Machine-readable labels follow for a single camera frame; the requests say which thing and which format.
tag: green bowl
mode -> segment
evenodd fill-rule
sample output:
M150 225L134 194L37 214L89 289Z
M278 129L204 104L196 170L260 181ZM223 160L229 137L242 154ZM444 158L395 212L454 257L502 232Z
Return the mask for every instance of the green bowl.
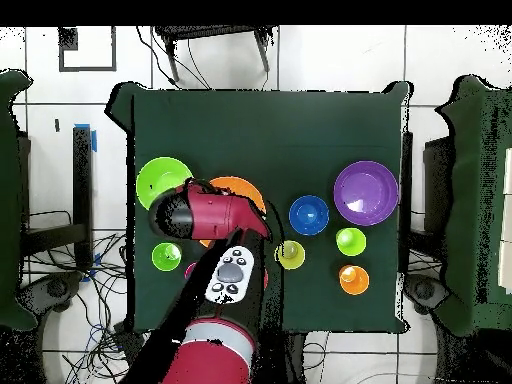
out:
M182 185L189 177L192 177L192 172L178 159L156 158L150 160L140 170L135 191L141 205L149 209L159 194Z
M174 243L160 243L153 249L151 260L160 271L172 271L181 262L181 249Z
M357 256L366 248L366 236L358 228L344 228L336 233L336 244L344 255Z

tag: purple plate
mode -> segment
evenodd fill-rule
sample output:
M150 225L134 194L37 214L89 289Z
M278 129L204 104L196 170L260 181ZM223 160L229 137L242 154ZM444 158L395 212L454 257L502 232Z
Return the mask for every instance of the purple plate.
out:
M398 203L398 184L384 165L355 162L334 183L334 203L343 218L368 226L384 221Z

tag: orange plate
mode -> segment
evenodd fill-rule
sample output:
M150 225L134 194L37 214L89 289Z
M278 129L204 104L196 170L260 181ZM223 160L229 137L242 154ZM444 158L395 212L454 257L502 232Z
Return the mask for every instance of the orange plate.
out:
M354 268L356 271L356 278L353 281L347 282L341 278L341 274L348 267ZM368 273L361 267L355 265L346 265L340 269L339 272L340 285L343 290L345 290L348 294L358 295L364 293L368 286L370 285L370 277Z
M263 213L266 212L263 196L249 181L239 177L218 177L211 180L210 183L215 188L229 188L232 193L248 197ZM211 240L199 240L199 243L208 247Z

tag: green plate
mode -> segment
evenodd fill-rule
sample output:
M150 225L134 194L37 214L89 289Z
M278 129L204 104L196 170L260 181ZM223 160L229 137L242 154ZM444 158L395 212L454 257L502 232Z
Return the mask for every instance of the green plate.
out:
M178 159L162 157L150 160L137 176L137 197L142 206L149 209L160 193L182 185L189 177L192 177L192 172Z

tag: chair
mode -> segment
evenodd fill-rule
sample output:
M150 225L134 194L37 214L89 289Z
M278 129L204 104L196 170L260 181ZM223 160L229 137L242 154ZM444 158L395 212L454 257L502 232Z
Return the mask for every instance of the chair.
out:
M178 40L190 40L192 38L212 37L214 35L236 34L239 32L254 32L254 38L258 45L261 61L265 72L270 70L268 65L267 53L265 47L268 44L268 36L272 35L272 28L277 25L193 25L193 26L155 26L155 32L162 38L165 44L165 50L169 57L172 76L175 82L180 80L176 61L174 60L174 50Z

